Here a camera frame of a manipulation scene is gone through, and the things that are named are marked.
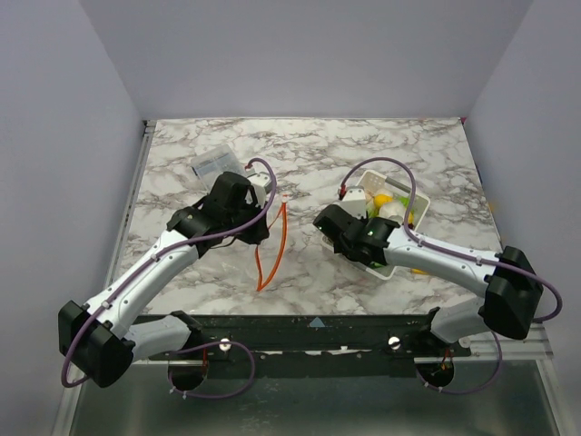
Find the white plastic basket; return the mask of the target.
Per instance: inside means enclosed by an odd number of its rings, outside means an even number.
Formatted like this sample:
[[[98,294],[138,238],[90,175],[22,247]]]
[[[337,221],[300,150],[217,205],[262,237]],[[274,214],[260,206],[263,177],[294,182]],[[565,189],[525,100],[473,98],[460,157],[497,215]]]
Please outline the white plastic basket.
[[[418,228],[430,199],[411,187],[374,170],[367,170],[346,188],[342,199],[326,206],[313,225],[322,233],[323,246],[367,275],[386,281],[397,266],[387,263],[383,249],[392,230],[407,221]]]

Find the clear zip top bag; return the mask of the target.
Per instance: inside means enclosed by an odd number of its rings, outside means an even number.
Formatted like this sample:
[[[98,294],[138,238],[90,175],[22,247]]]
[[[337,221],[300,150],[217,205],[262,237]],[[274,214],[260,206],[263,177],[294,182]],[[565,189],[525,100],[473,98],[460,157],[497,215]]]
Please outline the clear zip top bag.
[[[312,226],[320,199],[293,193],[267,216],[271,236],[259,245],[232,241],[208,251],[191,277],[207,300],[299,300],[325,282],[320,234]]]

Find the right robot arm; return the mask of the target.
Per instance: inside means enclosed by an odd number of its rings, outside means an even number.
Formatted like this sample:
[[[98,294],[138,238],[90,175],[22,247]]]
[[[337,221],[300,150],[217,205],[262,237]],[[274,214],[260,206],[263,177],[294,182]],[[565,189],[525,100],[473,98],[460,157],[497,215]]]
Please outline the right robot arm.
[[[384,219],[357,219],[337,204],[326,206],[313,222],[333,251],[371,266],[419,269],[473,293],[453,306],[435,308],[418,333],[419,348],[430,356],[451,343],[482,332],[524,340],[542,296],[526,255],[507,246],[500,253],[443,243]]]

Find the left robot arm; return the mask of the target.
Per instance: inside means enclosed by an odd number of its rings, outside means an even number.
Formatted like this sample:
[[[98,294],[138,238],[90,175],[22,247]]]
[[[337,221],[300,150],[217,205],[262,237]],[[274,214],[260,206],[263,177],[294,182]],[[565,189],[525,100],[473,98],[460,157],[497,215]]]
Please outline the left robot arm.
[[[65,357],[62,385],[74,385],[67,378],[71,365],[106,388],[142,358],[161,352],[194,357],[202,338],[188,315],[173,312],[140,326],[135,321],[176,275],[224,239],[247,244],[266,239],[276,187],[271,171],[220,174],[208,194],[172,215],[153,247],[125,274],[84,304],[67,302],[57,315],[58,346]]]

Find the yellow toy pepper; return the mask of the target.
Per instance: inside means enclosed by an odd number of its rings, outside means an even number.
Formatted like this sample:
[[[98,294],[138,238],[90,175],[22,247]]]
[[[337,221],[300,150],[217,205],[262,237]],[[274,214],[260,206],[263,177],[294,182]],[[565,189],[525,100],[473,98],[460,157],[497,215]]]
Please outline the yellow toy pepper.
[[[382,206],[391,203],[393,201],[393,197],[384,193],[379,193],[373,196],[372,201],[374,207],[376,209],[380,209]]]

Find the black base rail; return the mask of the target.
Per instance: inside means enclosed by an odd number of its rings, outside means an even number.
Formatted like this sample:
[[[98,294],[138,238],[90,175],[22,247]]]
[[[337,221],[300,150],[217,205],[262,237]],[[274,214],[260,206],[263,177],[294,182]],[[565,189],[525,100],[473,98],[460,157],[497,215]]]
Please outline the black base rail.
[[[228,339],[250,349],[258,378],[412,377],[416,359],[468,357],[428,337],[427,315],[196,315],[188,348]]]

